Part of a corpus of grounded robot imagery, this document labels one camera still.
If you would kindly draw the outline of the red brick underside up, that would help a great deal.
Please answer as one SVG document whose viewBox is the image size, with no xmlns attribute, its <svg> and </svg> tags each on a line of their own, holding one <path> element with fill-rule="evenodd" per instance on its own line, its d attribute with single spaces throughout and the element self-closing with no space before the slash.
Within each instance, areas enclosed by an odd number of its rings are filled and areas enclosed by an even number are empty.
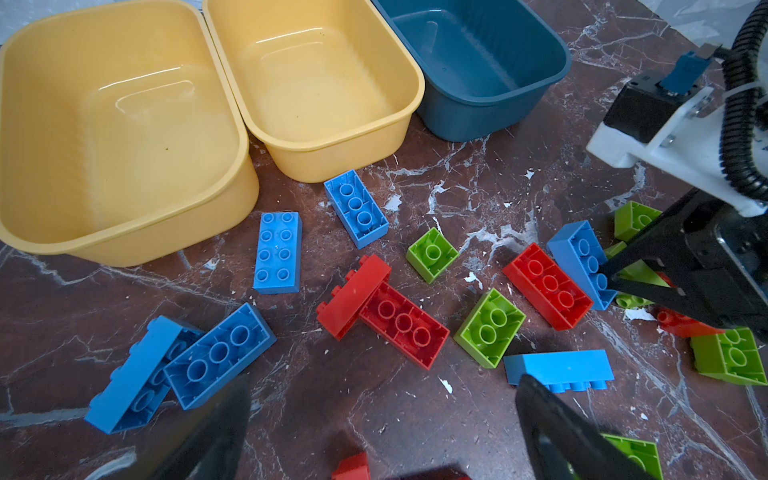
<svg viewBox="0 0 768 480">
<path fill-rule="evenodd" d="M 430 370 L 450 330 L 382 282 L 360 311 L 362 320 L 404 355 Z"/>
</svg>

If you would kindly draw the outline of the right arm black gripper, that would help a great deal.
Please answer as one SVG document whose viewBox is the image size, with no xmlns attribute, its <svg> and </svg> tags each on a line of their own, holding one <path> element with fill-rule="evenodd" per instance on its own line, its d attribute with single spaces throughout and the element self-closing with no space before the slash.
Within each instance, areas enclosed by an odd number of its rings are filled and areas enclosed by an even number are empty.
<svg viewBox="0 0 768 480">
<path fill-rule="evenodd" d="M 599 272 L 608 287 L 717 329 L 767 340 L 767 215 L 741 216 L 692 189 Z"/>
</svg>

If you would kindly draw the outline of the green brick bottom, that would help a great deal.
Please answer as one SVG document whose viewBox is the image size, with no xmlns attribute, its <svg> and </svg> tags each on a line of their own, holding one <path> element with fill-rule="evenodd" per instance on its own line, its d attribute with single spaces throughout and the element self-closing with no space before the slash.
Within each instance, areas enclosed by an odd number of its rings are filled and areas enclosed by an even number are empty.
<svg viewBox="0 0 768 480">
<path fill-rule="evenodd" d="M 664 479 L 656 443 L 606 433 L 602 436 L 655 479 Z"/>
</svg>

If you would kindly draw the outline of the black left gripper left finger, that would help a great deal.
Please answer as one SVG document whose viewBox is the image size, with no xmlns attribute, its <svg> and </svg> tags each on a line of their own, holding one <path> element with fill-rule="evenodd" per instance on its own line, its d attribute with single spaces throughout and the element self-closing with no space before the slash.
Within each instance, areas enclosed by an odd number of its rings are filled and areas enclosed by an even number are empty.
<svg viewBox="0 0 768 480">
<path fill-rule="evenodd" d="M 149 474 L 150 479 L 234 479 L 249 415 L 248 381 L 238 376 L 204 406 L 205 414 Z"/>
</svg>

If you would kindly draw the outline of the green brick underside up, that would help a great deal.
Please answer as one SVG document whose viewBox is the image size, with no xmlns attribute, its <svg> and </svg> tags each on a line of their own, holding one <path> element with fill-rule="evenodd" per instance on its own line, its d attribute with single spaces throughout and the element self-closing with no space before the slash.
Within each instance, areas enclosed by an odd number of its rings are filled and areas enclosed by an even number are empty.
<svg viewBox="0 0 768 480">
<path fill-rule="evenodd" d="M 492 288 L 467 316 L 454 340 L 483 368 L 495 369 L 526 315 Z"/>
</svg>

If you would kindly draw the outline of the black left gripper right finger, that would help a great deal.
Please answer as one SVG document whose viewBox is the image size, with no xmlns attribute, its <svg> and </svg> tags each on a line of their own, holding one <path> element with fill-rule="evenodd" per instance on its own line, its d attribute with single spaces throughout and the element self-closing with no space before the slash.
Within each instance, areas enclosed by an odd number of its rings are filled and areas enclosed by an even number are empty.
<svg viewBox="0 0 768 480">
<path fill-rule="evenodd" d="M 515 404 L 537 479 L 651 477 L 534 377 L 521 377 Z"/>
</svg>

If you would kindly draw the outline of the small green brick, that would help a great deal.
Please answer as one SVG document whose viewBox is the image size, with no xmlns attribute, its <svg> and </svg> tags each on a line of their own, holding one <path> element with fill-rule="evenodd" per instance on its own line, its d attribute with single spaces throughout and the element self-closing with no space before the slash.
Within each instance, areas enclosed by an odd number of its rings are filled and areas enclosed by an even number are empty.
<svg viewBox="0 0 768 480">
<path fill-rule="evenodd" d="M 431 228 L 406 252 L 407 261 L 428 284 L 432 284 L 458 256 L 459 252 L 436 228 Z"/>
</svg>

